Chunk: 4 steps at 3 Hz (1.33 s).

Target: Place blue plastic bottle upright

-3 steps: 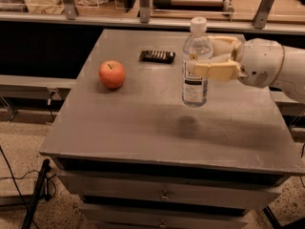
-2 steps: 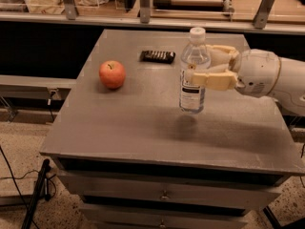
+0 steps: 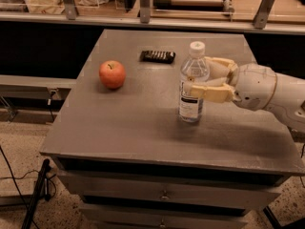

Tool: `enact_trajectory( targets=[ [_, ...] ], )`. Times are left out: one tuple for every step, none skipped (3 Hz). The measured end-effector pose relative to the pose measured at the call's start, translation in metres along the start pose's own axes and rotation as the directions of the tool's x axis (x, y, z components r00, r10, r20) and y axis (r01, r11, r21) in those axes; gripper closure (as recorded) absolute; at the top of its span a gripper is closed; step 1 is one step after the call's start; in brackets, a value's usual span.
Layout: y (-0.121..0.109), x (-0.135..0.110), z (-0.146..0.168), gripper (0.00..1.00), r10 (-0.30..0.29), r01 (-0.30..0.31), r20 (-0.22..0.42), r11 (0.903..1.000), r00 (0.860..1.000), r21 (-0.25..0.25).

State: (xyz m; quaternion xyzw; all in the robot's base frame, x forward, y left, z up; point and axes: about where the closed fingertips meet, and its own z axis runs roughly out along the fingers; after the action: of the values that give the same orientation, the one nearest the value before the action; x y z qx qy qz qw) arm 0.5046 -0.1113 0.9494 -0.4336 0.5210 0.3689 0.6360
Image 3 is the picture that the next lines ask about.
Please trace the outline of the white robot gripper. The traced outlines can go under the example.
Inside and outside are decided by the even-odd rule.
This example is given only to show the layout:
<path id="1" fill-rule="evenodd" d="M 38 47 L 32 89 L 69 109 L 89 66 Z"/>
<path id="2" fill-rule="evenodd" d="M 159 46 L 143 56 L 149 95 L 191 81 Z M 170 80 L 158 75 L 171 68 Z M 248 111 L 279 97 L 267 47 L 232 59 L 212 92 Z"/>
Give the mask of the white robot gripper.
<path id="1" fill-rule="evenodd" d="M 234 87 L 227 83 L 237 64 L 228 58 L 206 56 L 210 79 L 206 82 L 187 81 L 184 92 L 214 103 L 233 102 L 237 107 L 257 111 L 271 100 L 276 86 L 276 73 L 269 67 L 250 63 L 238 67 Z"/>

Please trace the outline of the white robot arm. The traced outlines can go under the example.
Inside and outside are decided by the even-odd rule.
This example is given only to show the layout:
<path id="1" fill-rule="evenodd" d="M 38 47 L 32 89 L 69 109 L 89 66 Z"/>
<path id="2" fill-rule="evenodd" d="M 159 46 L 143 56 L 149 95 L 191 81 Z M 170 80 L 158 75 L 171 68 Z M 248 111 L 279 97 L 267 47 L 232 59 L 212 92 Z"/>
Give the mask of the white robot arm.
<path id="1" fill-rule="evenodd" d="M 238 66 L 227 58 L 208 57 L 210 79 L 187 82 L 184 91 L 214 103 L 272 113 L 289 128 L 305 132 L 305 80 L 276 73 L 256 63 Z"/>

